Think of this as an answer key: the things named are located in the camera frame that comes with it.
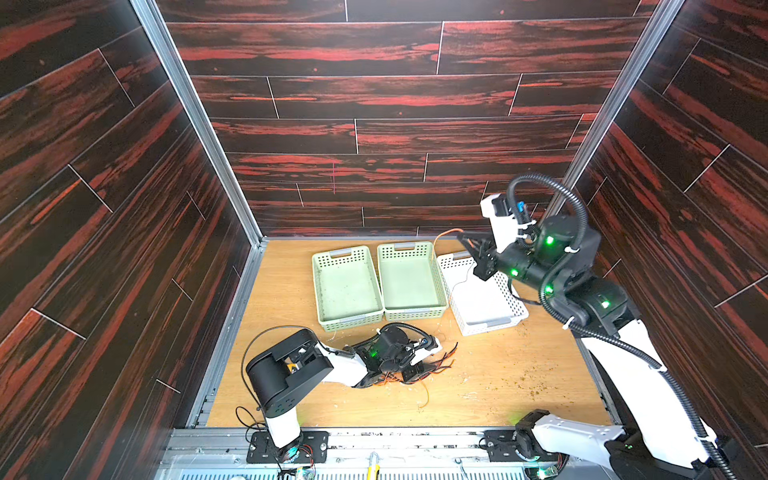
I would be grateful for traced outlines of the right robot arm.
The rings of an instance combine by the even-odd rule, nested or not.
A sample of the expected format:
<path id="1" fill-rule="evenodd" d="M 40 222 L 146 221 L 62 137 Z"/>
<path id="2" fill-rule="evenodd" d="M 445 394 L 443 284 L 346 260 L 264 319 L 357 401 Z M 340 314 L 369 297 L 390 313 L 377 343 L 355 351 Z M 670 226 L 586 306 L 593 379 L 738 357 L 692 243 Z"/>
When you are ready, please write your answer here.
<path id="1" fill-rule="evenodd" d="M 719 438 L 696 412 L 626 290 L 595 274 L 602 237 L 583 201 L 557 180 L 528 173 L 480 207 L 491 232 L 459 235 L 475 275 L 503 274 L 533 288 L 540 306 L 598 361 L 631 415 L 607 427 L 535 410 L 515 425 L 516 454 L 576 457 L 621 479 L 733 478 L 735 442 Z"/>

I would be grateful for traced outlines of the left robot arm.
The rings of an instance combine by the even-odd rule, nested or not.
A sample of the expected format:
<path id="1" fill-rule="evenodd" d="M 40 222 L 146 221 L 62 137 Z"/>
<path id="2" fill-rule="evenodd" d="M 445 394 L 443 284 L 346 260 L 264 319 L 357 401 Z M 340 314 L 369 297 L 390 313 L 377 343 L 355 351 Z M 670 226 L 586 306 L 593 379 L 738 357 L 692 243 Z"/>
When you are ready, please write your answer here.
<path id="1" fill-rule="evenodd" d="M 343 348 L 323 343 L 315 332 L 296 332 L 250 360 L 241 376 L 264 418 L 279 454 L 292 458 L 303 445 L 297 406 L 317 386 L 335 383 L 367 389 L 388 383 L 411 385 L 452 367 L 454 348 L 421 328 L 392 322 L 371 337 Z"/>

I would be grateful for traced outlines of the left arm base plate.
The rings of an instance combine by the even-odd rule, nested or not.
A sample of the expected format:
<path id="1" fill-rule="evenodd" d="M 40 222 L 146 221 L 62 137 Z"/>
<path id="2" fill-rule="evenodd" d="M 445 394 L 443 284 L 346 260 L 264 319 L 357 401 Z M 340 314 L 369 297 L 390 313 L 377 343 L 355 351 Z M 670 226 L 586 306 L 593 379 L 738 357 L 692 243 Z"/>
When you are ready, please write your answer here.
<path id="1" fill-rule="evenodd" d="M 327 459 L 329 432 L 302 430 L 296 440 L 278 447 L 266 430 L 251 434 L 246 456 L 248 464 L 322 464 Z"/>

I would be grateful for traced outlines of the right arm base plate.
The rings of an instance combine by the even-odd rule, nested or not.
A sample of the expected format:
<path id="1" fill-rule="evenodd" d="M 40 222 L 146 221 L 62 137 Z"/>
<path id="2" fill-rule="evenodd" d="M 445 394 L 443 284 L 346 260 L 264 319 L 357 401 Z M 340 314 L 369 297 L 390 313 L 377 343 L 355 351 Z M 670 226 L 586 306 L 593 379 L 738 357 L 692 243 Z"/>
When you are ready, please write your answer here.
<path id="1" fill-rule="evenodd" d="M 563 460 L 560 453 L 543 450 L 528 433 L 516 430 L 486 430 L 479 441 L 491 462 L 557 463 Z"/>

